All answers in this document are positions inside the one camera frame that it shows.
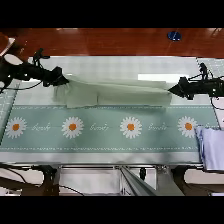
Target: cloth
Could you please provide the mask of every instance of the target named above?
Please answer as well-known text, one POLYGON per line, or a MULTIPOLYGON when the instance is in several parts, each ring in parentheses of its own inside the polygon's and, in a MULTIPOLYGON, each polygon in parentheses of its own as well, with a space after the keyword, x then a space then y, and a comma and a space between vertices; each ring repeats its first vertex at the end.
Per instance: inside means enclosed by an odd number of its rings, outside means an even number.
POLYGON ((53 99, 68 108, 96 105, 168 106, 171 93, 166 82, 96 80, 66 76, 70 82, 54 88, 53 99))
POLYGON ((224 170, 224 131, 196 127, 201 160, 207 170, 224 170))

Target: light green cloth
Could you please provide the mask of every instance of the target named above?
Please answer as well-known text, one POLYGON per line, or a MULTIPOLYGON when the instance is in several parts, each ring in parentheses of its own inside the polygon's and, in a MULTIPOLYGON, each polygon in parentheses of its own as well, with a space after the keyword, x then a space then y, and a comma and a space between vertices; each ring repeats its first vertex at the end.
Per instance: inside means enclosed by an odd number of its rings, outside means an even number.
POLYGON ((95 105, 168 106, 171 94, 166 82, 140 80, 96 80, 75 75, 66 85, 54 88, 54 100, 68 108, 95 105))

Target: daisy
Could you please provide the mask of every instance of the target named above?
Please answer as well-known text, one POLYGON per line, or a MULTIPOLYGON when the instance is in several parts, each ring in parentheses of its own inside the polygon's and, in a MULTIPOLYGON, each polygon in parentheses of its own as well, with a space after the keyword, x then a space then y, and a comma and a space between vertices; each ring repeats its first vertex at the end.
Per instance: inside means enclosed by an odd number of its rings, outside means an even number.
POLYGON ((182 117, 179 119, 177 127, 178 130, 182 132, 182 135, 185 135, 185 137, 193 138, 194 133, 194 127, 197 126, 197 121, 194 120, 194 118, 190 117, 182 117))
POLYGON ((22 118, 15 117, 8 122, 5 129, 8 138, 17 138, 26 130, 26 121, 22 118))
POLYGON ((134 117, 126 117, 123 119, 120 127, 120 131, 123 131, 123 135, 130 139, 139 136, 141 134, 140 131, 142 130, 140 121, 134 117))
POLYGON ((63 135, 65 135, 66 138, 75 138, 82 134, 81 130, 83 130, 83 127, 83 122, 78 117, 69 117, 65 122, 63 122, 63 135))

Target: orange flower center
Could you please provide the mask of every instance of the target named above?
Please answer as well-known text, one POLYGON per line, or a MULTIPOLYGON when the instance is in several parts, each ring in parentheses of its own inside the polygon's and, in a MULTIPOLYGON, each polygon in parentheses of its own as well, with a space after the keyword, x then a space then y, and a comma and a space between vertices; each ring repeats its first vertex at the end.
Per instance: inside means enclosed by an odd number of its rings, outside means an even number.
POLYGON ((70 125, 69 125, 69 129, 70 129, 71 131, 74 131, 76 128, 77 128, 76 124, 70 124, 70 125))
POLYGON ((133 131, 135 129, 135 126, 133 124, 128 124, 128 130, 133 131))
POLYGON ((186 124, 185 124, 185 128, 186 128, 188 131, 190 131, 190 130, 192 129, 192 124, 190 124, 190 123, 186 123, 186 124))
POLYGON ((19 124, 14 124, 14 125, 12 126, 12 130, 13 130, 13 131, 17 131, 17 130, 19 130, 19 124))

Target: white towel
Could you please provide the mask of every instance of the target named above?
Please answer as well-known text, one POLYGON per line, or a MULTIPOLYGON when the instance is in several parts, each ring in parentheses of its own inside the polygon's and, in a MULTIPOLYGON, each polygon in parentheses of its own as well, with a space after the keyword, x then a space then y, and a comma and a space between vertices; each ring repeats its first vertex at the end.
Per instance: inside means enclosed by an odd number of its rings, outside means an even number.
POLYGON ((206 170, 224 170, 224 131, 196 127, 200 155, 206 170))

